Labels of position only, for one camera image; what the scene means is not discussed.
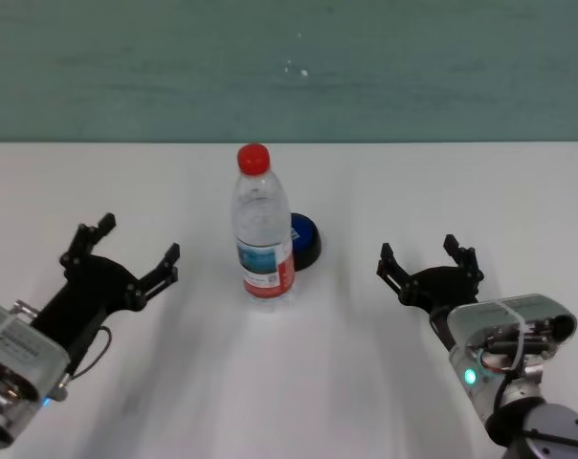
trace plastic bottle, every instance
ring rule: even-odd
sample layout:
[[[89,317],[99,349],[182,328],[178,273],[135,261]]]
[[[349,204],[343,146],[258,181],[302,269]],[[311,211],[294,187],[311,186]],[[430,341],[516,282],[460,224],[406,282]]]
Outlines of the plastic bottle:
[[[238,167],[232,223],[244,288],[257,298],[281,296],[295,278],[289,203],[265,146],[240,148]]]

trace white table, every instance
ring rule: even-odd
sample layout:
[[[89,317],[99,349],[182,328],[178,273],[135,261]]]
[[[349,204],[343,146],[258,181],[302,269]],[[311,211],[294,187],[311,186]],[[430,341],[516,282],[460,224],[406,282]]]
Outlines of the white table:
[[[108,354],[0,458],[499,458],[425,315],[375,275],[379,251],[410,272],[451,263],[452,232],[477,248],[480,299],[538,292],[578,316],[578,143],[272,145],[324,235],[273,314],[240,283],[236,149],[0,144],[1,304],[42,307],[77,223],[106,211],[97,253],[136,274],[173,241],[183,254],[181,281],[111,317]],[[578,331],[543,387],[578,410]]]

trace teal wall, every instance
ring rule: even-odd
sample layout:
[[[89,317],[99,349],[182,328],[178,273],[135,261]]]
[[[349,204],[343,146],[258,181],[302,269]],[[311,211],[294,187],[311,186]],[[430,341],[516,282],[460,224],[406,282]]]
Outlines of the teal wall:
[[[0,141],[578,141],[578,0],[0,0]]]

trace zip tie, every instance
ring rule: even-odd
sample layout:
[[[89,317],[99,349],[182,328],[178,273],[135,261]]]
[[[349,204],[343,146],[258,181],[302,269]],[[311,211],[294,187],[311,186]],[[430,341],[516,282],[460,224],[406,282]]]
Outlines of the zip tie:
[[[525,325],[525,319],[503,301],[497,300],[494,301],[494,303],[504,309],[508,314],[514,316],[519,323],[519,345],[517,347],[517,354],[515,354],[515,359],[512,361],[512,366],[510,367],[510,371],[514,371],[519,366],[519,361],[522,358],[523,343],[525,341],[525,330],[527,329],[527,326]]]

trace blue lid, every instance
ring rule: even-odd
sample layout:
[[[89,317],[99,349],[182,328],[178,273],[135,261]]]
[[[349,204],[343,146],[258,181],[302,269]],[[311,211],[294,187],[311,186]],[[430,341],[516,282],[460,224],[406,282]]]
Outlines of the blue lid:
[[[321,237],[315,223],[299,213],[291,214],[291,239],[296,271],[312,265],[321,253]]]

